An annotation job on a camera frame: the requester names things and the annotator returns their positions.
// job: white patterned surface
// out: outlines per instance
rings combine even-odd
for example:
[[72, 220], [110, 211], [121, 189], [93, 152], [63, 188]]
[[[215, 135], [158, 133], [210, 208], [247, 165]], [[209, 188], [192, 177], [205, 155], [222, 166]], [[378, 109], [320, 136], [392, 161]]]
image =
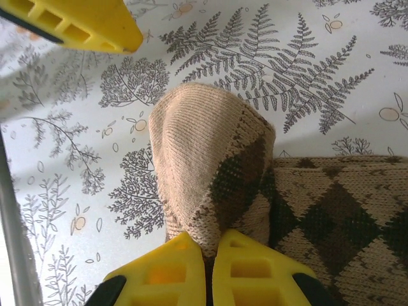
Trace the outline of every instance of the white patterned surface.
[[83, 305], [163, 243], [147, 119], [183, 80], [247, 99], [276, 156], [408, 155], [408, 1], [264, 3], [130, 0], [130, 57], [1, 21], [1, 128], [45, 305]]

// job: brown diamond pattern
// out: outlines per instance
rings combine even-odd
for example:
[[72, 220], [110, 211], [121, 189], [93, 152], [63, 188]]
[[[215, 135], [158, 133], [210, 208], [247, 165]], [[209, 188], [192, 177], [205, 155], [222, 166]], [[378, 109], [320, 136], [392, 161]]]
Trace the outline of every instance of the brown diamond pattern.
[[279, 159], [274, 173], [277, 250], [314, 269], [341, 305], [408, 305], [403, 159]]

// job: argyle knit fabric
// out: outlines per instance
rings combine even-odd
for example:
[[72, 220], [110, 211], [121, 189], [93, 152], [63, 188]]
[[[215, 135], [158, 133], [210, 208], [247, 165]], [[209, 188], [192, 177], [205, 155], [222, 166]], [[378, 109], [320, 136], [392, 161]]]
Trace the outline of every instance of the argyle knit fabric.
[[342, 305], [408, 305], [407, 160], [273, 160], [273, 127], [202, 84], [166, 94], [149, 128], [167, 239], [188, 232], [209, 277], [235, 228], [311, 267]]

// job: fern print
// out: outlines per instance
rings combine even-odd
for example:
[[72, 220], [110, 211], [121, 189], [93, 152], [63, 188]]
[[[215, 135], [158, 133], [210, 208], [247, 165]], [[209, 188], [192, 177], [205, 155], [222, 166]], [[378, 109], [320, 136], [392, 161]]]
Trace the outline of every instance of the fern print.
[[351, 91], [374, 69], [339, 82], [334, 76], [350, 56], [357, 37], [353, 36], [335, 55], [316, 62], [313, 48], [317, 43], [302, 14], [293, 39], [286, 48], [279, 48], [276, 43], [280, 41], [273, 37], [278, 31], [268, 7], [264, 4], [257, 11], [247, 30], [239, 8], [222, 30], [218, 28], [221, 13], [217, 13], [200, 31], [194, 22], [187, 30], [179, 27], [160, 36], [169, 45], [167, 52], [173, 54], [171, 64], [187, 57], [176, 75], [193, 65], [183, 82], [225, 73], [214, 84], [238, 91], [238, 96], [257, 110], [260, 104], [265, 110], [272, 107], [275, 111], [280, 105], [286, 112], [285, 133], [301, 118], [316, 112], [321, 115], [319, 130], [324, 135], [342, 120], [354, 123], [341, 108]]
[[93, 82], [85, 72], [97, 68], [99, 64], [109, 62], [110, 54], [67, 50], [68, 56], [60, 64], [53, 77], [56, 99], [54, 104], [69, 103], [76, 99], [88, 98]]
[[105, 175], [101, 168], [92, 169], [92, 163], [97, 163], [100, 159], [98, 153], [95, 153], [92, 147], [84, 145], [81, 147], [76, 142], [76, 137], [80, 136], [88, 130], [87, 126], [76, 123], [74, 126], [68, 127], [67, 123], [72, 117], [72, 113], [65, 110], [51, 112], [45, 118], [39, 117], [21, 117], [20, 120], [31, 120], [32, 127], [36, 136], [34, 137], [34, 148], [37, 149], [47, 136], [46, 127], [49, 128], [49, 134], [54, 142], [54, 147], [51, 149], [50, 157], [55, 158], [67, 151], [65, 157], [65, 165], [74, 170], [77, 166], [81, 168], [80, 172], [82, 179], [82, 192], [84, 194], [95, 195], [104, 189]]
[[402, 61], [395, 61], [394, 64], [408, 67], [408, 46], [391, 45], [388, 47], [388, 51], [380, 51], [380, 53], [400, 59]]
[[385, 0], [372, 8], [371, 14], [380, 18], [383, 27], [394, 27], [397, 23], [408, 31], [408, 1]]
[[161, 60], [149, 62], [146, 58], [134, 61], [125, 57], [120, 67], [116, 64], [102, 73], [101, 107], [123, 107], [134, 102], [155, 105], [164, 94], [170, 73]]
[[115, 202], [108, 208], [119, 214], [115, 222], [127, 225], [125, 238], [137, 239], [142, 231], [147, 235], [154, 226], [161, 228], [164, 225], [150, 144], [146, 149], [127, 153], [120, 167], [125, 176], [120, 180], [120, 187], [109, 194]]
[[25, 68], [19, 71], [13, 85], [21, 90], [18, 100], [26, 110], [33, 110], [35, 106], [44, 106], [41, 90], [48, 80], [45, 65], [40, 64], [40, 54], [29, 45], [18, 58], [18, 64]]

